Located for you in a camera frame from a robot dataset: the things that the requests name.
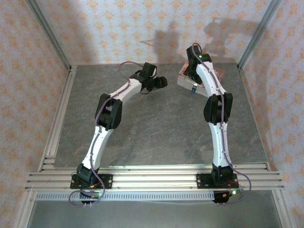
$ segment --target patterned wallpaper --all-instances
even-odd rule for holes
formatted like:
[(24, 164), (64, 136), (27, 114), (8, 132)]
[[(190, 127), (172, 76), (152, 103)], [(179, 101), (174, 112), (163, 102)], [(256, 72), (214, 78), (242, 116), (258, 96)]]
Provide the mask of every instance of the patterned wallpaper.
[(14, 222), (67, 76), (25, 0), (0, 4), (0, 227)]
[(238, 62), (271, 0), (37, 0), (70, 65)]
[(272, 165), (304, 224), (304, 5), (282, 1), (245, 67), (244, 83)]

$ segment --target black mounting plate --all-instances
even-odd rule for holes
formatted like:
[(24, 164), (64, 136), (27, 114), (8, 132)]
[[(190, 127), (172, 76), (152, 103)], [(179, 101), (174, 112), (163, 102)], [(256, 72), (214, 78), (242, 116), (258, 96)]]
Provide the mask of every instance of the black mounting plate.
[(223, 184), (215, 185), (211, 173), (197, 173), (196, 184), (198, 189), (238, 189), (238, 177), (234, 173), (231, 180), (228, 180)]
[[(104, 182), (105, 189), (111, 189), (113, 185), (113, 175), (112, 174), (98, 174), (100, 179)], [(93, 189), (102, 189), (103, 186), (99, 183), (96, 188)], [(77, 177), (77, 174), (72, 175), (70, 189), (90, 189), (90, 186), (85, 181), (81, 181)]]

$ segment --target orange pattern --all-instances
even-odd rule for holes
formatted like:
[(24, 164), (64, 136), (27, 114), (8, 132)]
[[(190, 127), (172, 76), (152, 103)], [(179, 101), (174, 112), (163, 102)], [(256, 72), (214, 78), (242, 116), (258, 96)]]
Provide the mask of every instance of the orange pattern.
[(127, 58), (184, 63), (186, 49), (194, 41), (213, 60), (238, 62), (271, 0), (246, 4), (239, 0), (37, 2), (69, 63), (84, 65), (121, 63)]
[(304, 224), (303, 12), (302, 1), (282, 1), (243, 75), (264, 148), (283, 172), (298, 227)]
[(67, 71), (24, 0), (2, 1), (0, 15), (0, 227), (10, 228)]

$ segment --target purple cable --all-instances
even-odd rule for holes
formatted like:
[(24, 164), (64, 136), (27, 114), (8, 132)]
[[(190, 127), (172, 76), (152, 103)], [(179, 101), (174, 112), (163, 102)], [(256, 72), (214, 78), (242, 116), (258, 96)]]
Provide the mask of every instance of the purple cable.
[[(98, 203), (98, 202), (102, 199), (102, 197), (104, 197), (104, 195), (105, 195), (105, 184), (104, 184), (104, 182), (101, 180), (101, 178), (98, 176), (98, 174), (96, 173), (96, 171), (95, 171), (94, 168), (93, 168), (93, 148), (94, 148), (94, 145), (95, 145), (95, 143), (96, 143), (96, 141), (97, 141), (97, 138), (99, 137), (100, 133), (102, 132), (101, 126), (98, 125), (97, 122), (98, 122), (99, 116), (100, 116), (102, 110), (104, 109), (106, 103), (108, 103), (108, 101), (110, 101), (112, 98), (114, 98), (114, 97), (118, 96), (119, 94), (123, 93), (125, 90), (127, 90), (127, 89), (130, 87), (130, 79), (127, 78), (127, 77), (125, 77), (125, 76), (120, 72), (120, 67), (121, 67), (123, 64), (126, 64), (126, 63), (133, 63), (133, 64), (136, 64), (136, 65), (139, 65), (139, 66), (142, 67), (142, 65), (140, 65), (140, 64), (138, 64), (138, 63), (135, 63), (135, 62), (132, 62), (132, 61), (125, 61), (125, 62), (121, 63), (121, 64), (118, 66), (118, 72), (120, 73), (120, 75), (122, 75), (124, 78), (127, 79), (128, 84), (127, 84), (127, 86), (126, 86), (124, 89), (122, 89), (121, 91), (119, 91), (117, 94), (115, 94), (115, 95), (113, 95), (113, 96), (111, 96), (111, 97), (109, 97), (108, 99), (105, 100), (105, 102), (102, 104), (102, 106), (101, 106), (101, 108), (99, 109), (99, 111), (98, 111), (98, 113), (97, 113), (97, 115), (96, 115), (96, 118), (95, 118), (95, 126), (98, 126), (98, 127), (99, 127), (99, 132), (98, 132), (98, 135), (96, 136), (96, 138), (94, 139), (93, 144), (92, 144), (92, 147), (91, 147), (91, 151), (90, 151), (90, 165), (91, 165), (91, 170), (92, 170), (93, 174), (97, 177), (97, 179), (99, 180), (99, 182), (100, 182), (101, 185), (103, 186), (103, 194), (102, 194), (97, 200), (95, 200), (93, 203), (90, 202), (90, 206), (93, 206), (94, 204)], [(85, 203), (84, 205), (76, 205), (76, 204), (72, 203), (71, 197), (72, 197), (72, 195), (73, 195), (74, 193), (76, 193), (76, 192), (81, 192), (81, 193), (85, 193), (85, 194), (88, 194), (88, 193), (99, 193), (98, 191), (83, 191), (83, 190), (75, 190), (75, 191), (71, 192), (71, 194), (70, 194), (69, 197), (68, 197), (68, 201), (69, 201), (69, 203), (70, 203), (73, 207), (77, 207), (77, 208), (85, 207), (85, 206), (86, 206), (86, 203)]]
[[(217, 82), (215, 76), (213, 75), (212, 71), (209, 69), (209, 67), (207, 67), (206, 64), (204, 64), (204, 62), (203, 62), (203, 61), (198, 57), (198, 55), (195, 53), (195, 51), (194, 51), (194, 45), (199, 46), (200, 51), (201, 51), (201, 46), (200, 46), (198, 43), (193, 43), (193, 44), (192, 44), (192, 47), (191, 47), (192, 52), (193, 52), (194, 56), (195, 56), (195, 57), (199, 60), (199, 62), (208, 70), (208, 72), (209, 72), (210, 75), (212, 76), (213, 81), (214, 81), (214, 83), (215, 83), (215, 85), (216, 85), (216, 88), (217, 88), (217, 90), (218, 90), (218, 92), (219, 92), (219, 94), (220, 94), (220, 97), (221, 97), (222, 110), (221, 110), (221, 123), (220, 123), (220, 126), (221, 126), (221, 136), (222, 136), (222, 139), (223, 139), (223, 140), (222, 140), (222, 147), (223, 147), (223, 149), (225, 149), (225, 141), (224, 141), (225, 138), (224, 138), (224, 130), (223, 130), (224, 112), (225, 112), (225, 108), (224, 108), (224, 95), (222, 94), (221, 90), (219, 89), (218, 82)], [(226, 159), (227, 163), (229, 164), (229, 167), (230, 167), (234, 172), (236, 172), (236, 173), (238, 173), (238, 174), (244, 176), (244, 177), (248, 180), (248, 183), (249, 183), (249, 190), (248, 190), (248, 193), (246, 194), (246, 196), (244, 196), (243, 198), (240, 198), (239, 200), (236, 200), (236, 201), (233, 201), (233, 202), (227, 202), (227, 203), (220, 203), (220, 204), (221, 204), (221, 205), (225, 205), (225, 204), (239, 203), (239, 202), (241, 202), (242, 200), (244, 200), (245, 198), (247, 198), (247, 197), (250, 195), (250, 193), (251, 193), (251, 180), (249, 179), (249, 177), (248, 177), (246, 174), (241, 173), (241, 172), (237, 171), (236, 169), (234, 169), (233, 166), (232, 166), (232, 164), (229, 162), (229, 160), (228, 160), (228, 158), (227, 158), (226, 151), (224, 150), (223, 152), (224, 152), (225, 159)]]

